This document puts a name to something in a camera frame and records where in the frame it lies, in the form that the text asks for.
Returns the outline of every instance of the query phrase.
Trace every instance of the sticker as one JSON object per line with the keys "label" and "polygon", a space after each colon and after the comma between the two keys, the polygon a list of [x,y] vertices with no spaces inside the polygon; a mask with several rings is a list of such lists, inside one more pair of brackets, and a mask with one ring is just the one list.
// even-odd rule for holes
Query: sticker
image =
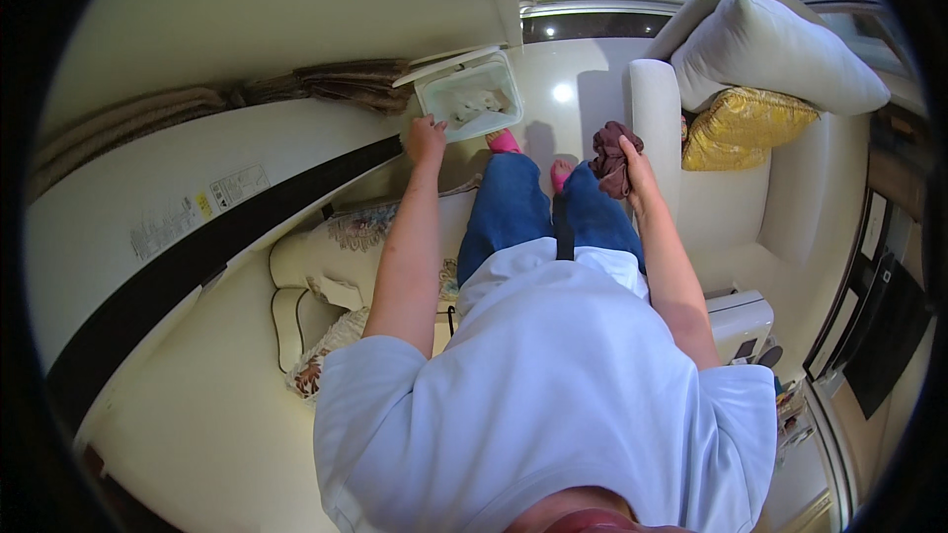
{"label": "sticker", "polygon": [[201,216],[205,220],[210,220],[214,216],[214,211],[210,208],[210,202],[207,201],[207,194],[198,192],[195,196],[195,202],[197,202],[197,207],[201,209]]}
{"label": "sticker", "polygon": [[221,212],[270,187],[264,166],[256,163],[210,184],[210,194]]}
{"label": "sticker", "polygon": [[200,224],[197,205],[185,196],[177,206],[169,206],[160,218],[142,220],[132,229],[132,249],[138,259],[146,261]]}

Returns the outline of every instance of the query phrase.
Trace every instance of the brown cloth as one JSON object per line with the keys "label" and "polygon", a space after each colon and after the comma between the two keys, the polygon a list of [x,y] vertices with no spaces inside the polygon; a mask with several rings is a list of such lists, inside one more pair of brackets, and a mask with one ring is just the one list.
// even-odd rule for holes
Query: brown cloth
{"label": "brown cloth", "polygon": [[113,104],[47,141],[30,164],[27,203],[62,178],[115,148],[152,132],[237,108],[290,99],[330,99],[386,116],[408,107],[411,85],[393,89],[406,75],[404,59],[321,64],[288,75],[238,83],[171,89]]}
{"label": "brown cloth", "polygon": [[596,157],[590,162],[590,171],[599,179],[599,191],[615,199],[622,199],[632,191],[626,153],[622,152],[619,145],[620,136],[632,141],[637,152],[642,152],[645,148],[642,139],[632,134],[623,124],[607,122],[606,127],[601,128],[592,137],[592,150],[595,151]]}

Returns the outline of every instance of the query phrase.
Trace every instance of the blue jeans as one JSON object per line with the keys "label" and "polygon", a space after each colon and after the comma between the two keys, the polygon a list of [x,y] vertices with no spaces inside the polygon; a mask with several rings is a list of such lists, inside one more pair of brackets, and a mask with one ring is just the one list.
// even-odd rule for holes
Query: blue jeans
{"label": "blue jeans", "polygon": [[[563,185],[566,218],[575,247],[591,245],[630,252],[645,273],[642,241],[617,201],[599,191],[599,180],[583,161]],[[553,236],[550,198],[539,189],[539,169],[526,155],[501,153],[487,163],[468,232],[458,253],[458,286],[494,252]]]}

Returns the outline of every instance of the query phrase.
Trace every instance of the foot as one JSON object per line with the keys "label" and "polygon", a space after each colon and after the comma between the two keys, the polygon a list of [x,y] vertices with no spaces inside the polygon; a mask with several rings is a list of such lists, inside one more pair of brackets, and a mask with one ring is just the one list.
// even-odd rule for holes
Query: foot
{"label": "foot", "polygon": [[516,138],[510,133],[510,130],[504,128],[500,132],[491,132],[485,136],[487,139],[487,148],[495,155],[499,153],[522,153]]}
{"label": "foot", "polygon": [[568,160],[557,159],[553,161],[553,166],[550,167],[550,181],[553,182],[553,192],[555,194],[563,193],[563,184],[569,179],[575,166]]}

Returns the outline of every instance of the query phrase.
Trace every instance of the pink slipper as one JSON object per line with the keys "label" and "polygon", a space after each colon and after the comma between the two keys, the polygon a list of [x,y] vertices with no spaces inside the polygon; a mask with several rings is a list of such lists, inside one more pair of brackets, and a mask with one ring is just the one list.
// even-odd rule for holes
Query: pink slipper
{"label": "pink slipper", "polygon": [[553,165],[550,167],[550,182],[553,184],[554,194],[563,193],[563,185],[566,183],[568,179],[570,179],[570,174],[572,173],[573,173],[573,169],[570,169],[569,171],[560,171],[559,173],[557,173],[556,163],[555,161],[553,162]]}
{"label": "pink slipper", "polygon": [[500,132],[491,132],[485,136],[487,138],[487,148],[495,155],[500,153],[520,153],[520,146],[516,143],[516,138],[510,133],[510,130],[504,128]]}

